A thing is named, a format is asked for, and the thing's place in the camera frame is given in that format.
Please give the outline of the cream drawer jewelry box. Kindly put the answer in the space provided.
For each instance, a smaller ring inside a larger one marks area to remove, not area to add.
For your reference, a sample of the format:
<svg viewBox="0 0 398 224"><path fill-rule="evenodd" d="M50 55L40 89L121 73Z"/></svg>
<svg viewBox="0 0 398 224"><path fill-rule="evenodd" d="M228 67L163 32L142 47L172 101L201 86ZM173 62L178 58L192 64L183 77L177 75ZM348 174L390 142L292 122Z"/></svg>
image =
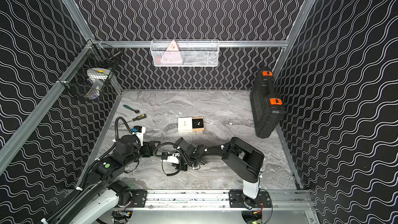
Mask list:
<svg viewBox="0 0 398 224"><path fill-rule="evenodd" d="M178 118L178 132L194 132L194 131L204 131L204 118L203 117L184 117Z"/></svg>

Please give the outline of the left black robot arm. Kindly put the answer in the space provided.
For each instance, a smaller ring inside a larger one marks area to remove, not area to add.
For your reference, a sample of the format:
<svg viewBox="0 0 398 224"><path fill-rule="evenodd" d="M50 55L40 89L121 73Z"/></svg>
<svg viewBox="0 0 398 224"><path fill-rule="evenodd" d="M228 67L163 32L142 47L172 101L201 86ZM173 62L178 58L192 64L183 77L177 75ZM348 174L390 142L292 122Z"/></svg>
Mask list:
<svg viewBox="0 0 398 224"><path fill-rule="evenodd" d="M128 165L139 162L142 157L151 157L160 144L159 141L149 141L141 146L135 134L124 135L116 140L107 152L89 166L72 193L39 223L70 223L103 189L109 189L116 195L116 206L128 206L131 203L131 189L117 177L124 173Z"/></svg>

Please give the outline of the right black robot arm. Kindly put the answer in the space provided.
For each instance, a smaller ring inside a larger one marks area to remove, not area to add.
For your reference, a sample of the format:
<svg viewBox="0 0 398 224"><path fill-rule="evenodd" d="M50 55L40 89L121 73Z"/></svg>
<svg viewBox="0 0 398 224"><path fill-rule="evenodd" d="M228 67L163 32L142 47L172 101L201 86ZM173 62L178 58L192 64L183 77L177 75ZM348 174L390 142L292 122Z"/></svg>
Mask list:
<svg viewBox="0 0 398 224"><path fill-rule="evenodd" d="M193 146L180 138L173 147L179 154L179 161L194 169L211 162L221 161L226 164L243 181L242 193L236 202L247 209L256 206L264 160L264 154L260 150L237 137L216 146Z"/></svg>

